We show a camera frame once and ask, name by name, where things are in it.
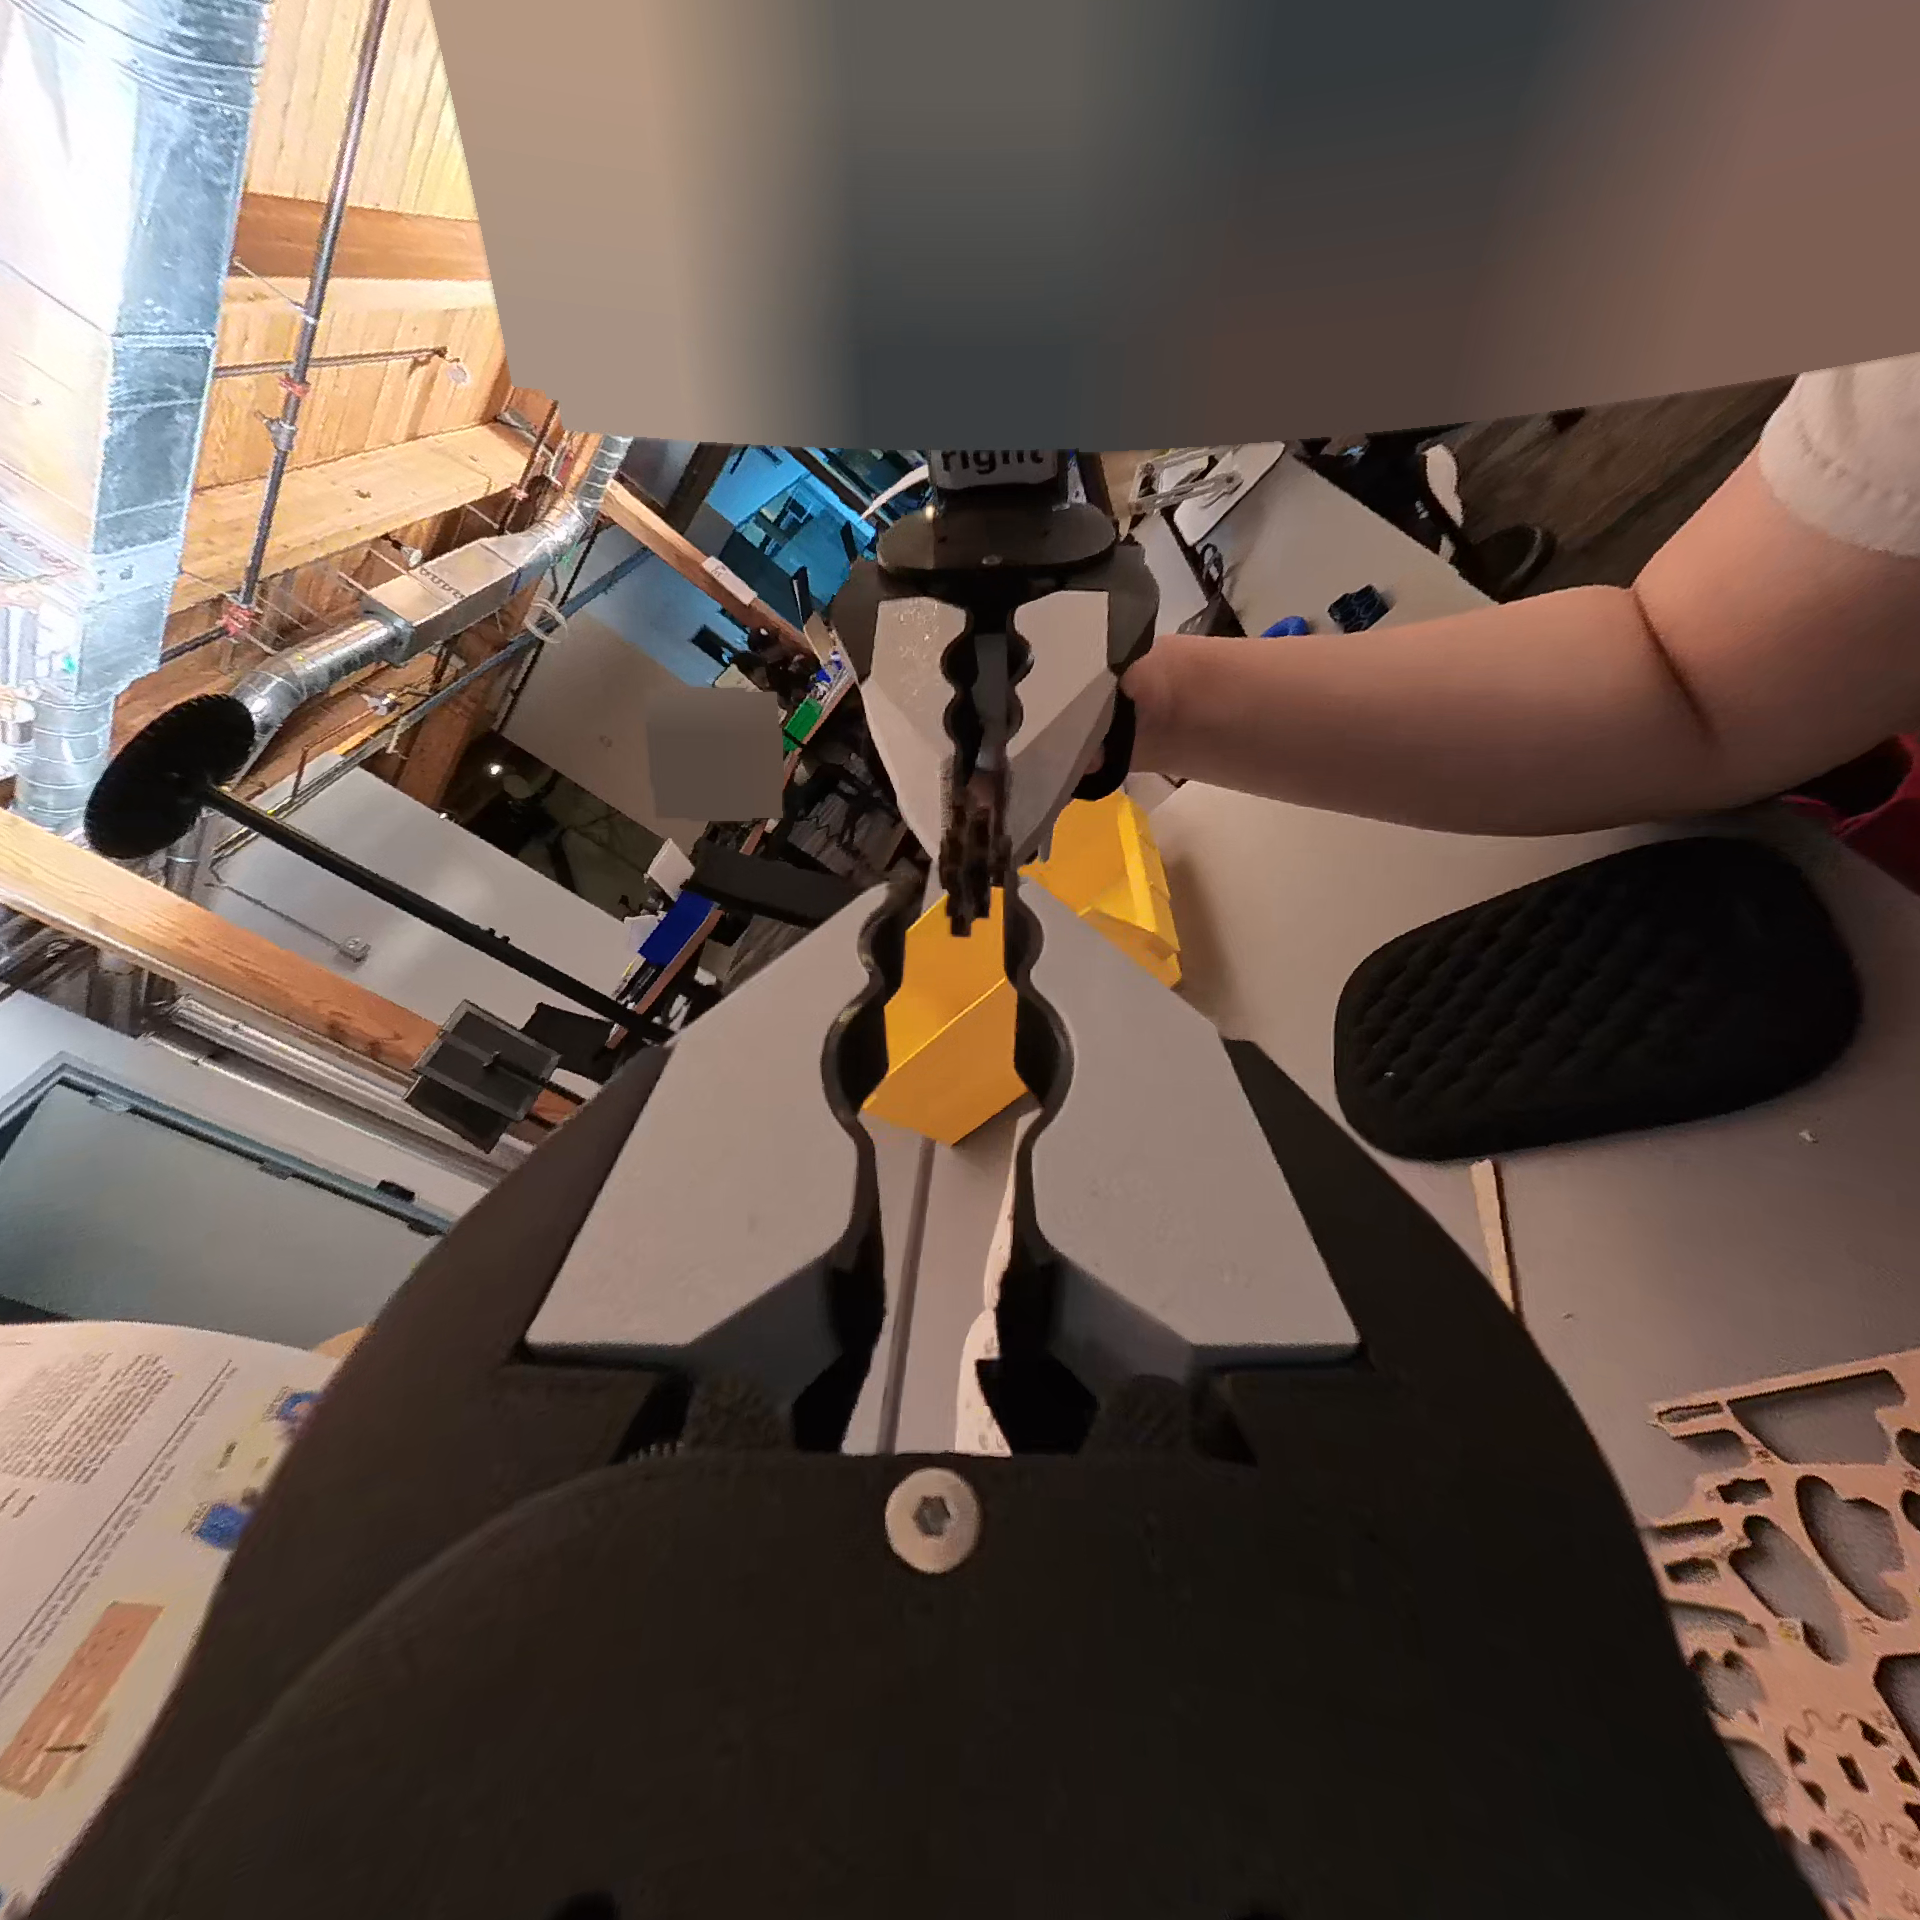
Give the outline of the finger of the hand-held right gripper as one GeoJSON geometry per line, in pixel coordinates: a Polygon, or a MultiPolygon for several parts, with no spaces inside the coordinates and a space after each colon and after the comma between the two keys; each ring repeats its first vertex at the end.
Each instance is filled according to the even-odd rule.
{"type": "Polygon", "coordinates": [[[956,884],[946,846],[953,815],[956,742],[949,724],[956,685],[946,655],[964,636],[964,613],[936,596],[880,598],[856,669],[873,748],[894,787],[904,826],[929,854],[945,888],[956,884]]]}
{"type": "Polygon", "coordinates": [[[1101,749],[1117,690],[1112,598],[1107,590],[1056,590],[995,613],[1009,654],[995,872],[1044,851],[1101,749]]]}

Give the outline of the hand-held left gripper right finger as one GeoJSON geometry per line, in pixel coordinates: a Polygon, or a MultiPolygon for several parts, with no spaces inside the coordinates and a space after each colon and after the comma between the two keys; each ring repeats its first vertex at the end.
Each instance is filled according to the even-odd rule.
{"type": "Polygon", "coordinates": [[[1066,903],[1009,903],[1022,1135],[1004,1368],[1196,1381],[1361,1347],[1213,1023],[1066,903]]]}

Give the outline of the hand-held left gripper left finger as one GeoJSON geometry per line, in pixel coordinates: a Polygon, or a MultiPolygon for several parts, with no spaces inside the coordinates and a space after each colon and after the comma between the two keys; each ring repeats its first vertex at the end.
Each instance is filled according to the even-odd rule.
{"type": "Polygon", "coordinates": [[[830,1368],[834,1285],[876,1221],[860,1108],[885,1068],[905,888],[877,884],[664,1053],[526,1330],[541,1357],[830,1368]]]}

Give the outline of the dark wooden model part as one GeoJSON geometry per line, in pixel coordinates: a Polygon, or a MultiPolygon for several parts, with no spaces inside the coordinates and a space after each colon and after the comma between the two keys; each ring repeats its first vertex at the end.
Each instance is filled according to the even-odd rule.
{"type": "Polygon", "coordinates": [[[966,940],[992,914],[997,888],[1010,861],[1006,829],[1009,773],[1004,758],[988,756],[952,773],[945,832],[940,842],[940,883],[949,932],[966,940]]]}

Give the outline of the person's right forearm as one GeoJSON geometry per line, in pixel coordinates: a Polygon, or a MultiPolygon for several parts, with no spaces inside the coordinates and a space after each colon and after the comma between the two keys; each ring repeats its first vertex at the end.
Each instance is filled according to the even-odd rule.
{"type": "Polygon", "coordinates": [[[1619,587],[1358,636],[1172,634],[1121,693],[1140,770],[1414,829],[1545,837],[1745,803],[1696,687],[1619,587]]]}

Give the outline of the laser-cut wooden parts sheet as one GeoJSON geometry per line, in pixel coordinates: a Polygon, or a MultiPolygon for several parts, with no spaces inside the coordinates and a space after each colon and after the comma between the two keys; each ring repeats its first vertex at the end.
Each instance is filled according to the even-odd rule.
{"type": "Polygon", "coordinates": [[[1918,1915],[1918,1351],[1653,1403],[1641,1539],[1713,1726],[1827,1915],[1918,1915]]]}

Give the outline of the dark clear box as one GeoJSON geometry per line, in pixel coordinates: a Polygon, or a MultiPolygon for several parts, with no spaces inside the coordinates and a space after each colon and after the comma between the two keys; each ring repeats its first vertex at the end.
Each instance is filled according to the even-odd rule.
{"type": "Polygon", "coordinates": [[[528,1119],[560,1052],[459,1000],[420,1053],[403,1103],[481,1155],[528,1119]]]}

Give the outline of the yellow plastic bin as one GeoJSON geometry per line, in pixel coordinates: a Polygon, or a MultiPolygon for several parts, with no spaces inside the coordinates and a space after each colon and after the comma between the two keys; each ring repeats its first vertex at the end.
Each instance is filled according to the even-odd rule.
{"type": "Polygon", "coordinates": [[[953,932],[946,901],[905,932],[885,1042],[888,1075],[864,1114],[897,1130],[957,1146],[1024,1098],[1002,891],[966,935],[953,932]]]}

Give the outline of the black padded wrist rest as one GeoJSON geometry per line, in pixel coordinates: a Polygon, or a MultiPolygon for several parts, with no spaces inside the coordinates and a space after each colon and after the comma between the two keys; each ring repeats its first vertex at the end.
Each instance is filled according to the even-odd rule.
{"type": "Polygon", "coordinates": [[[1402,932],[1333,1016],[1336,1102],[1404,1160],[1489,1160],[1741,1114],[1846,1053],[1862,982],[1788,854],[1604,854],[1402,932]]]}

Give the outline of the dark flat monitor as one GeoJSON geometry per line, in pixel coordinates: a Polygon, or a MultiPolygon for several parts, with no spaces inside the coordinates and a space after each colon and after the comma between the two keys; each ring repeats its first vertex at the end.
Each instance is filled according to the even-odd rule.
{"type": "Polygon", "coordinates": [[[368,1184],[67,1058],[4,1095],[2,1314],[292,1349],[371,1324],[449,1232],[368,1184]]]}

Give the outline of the printed instruction sheet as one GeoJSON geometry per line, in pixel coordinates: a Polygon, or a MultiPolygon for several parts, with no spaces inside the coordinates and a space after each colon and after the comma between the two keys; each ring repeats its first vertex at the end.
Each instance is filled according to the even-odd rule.
{"type": "Polygon", "coordinates": [[[2,1911],[26,1915],[144,1747],[345,1344],[2,1330],[2,1911]]]}

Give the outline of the black rod with toothed disc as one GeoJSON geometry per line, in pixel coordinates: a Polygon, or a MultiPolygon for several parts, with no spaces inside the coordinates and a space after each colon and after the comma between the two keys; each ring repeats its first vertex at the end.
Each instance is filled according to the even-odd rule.
{"type": "Polygon", "coordinates": [[[669,1030],[632,1003],[233,796],[228,782],[240,774],[252,746],[252,711],[232,695],[198,695],[171,706],[110,758],[88,797],[88,842],[106,858],[152,858],[184,839],[205,811],[217,811],[321,872],[576,1003],[608,1028],[613,1050],[669,1042],[669,1030]]]}

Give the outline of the red cloth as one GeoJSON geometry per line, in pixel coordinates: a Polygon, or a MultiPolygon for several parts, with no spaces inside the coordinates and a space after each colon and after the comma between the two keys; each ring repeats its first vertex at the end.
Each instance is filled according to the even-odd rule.
{"type": "Polygon", "coordinates": [[[1918,895],[1918,739],[1894,736],[1802,782],[1782,803],[1918,895]]]}

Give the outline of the white shirt sleeve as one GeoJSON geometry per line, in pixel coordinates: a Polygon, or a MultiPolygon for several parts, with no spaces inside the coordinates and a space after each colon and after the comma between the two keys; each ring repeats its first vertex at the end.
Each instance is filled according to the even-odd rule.
{"type": "Polygon", "coordinates": [[[1918,355],[1802,372],[1758,445],[1788,514],[1843,544],[1918,557],[1918,355]]]}

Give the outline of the large silver air duct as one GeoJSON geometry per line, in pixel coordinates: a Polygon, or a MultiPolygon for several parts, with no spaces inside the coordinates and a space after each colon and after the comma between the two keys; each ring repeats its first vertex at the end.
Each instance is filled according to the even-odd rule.
{"type": "Polygon", "coordinates": [[[152,675],[202,458],[270,8],[11,3],[2,46],[14,810],[81,835],[152,675]]]}

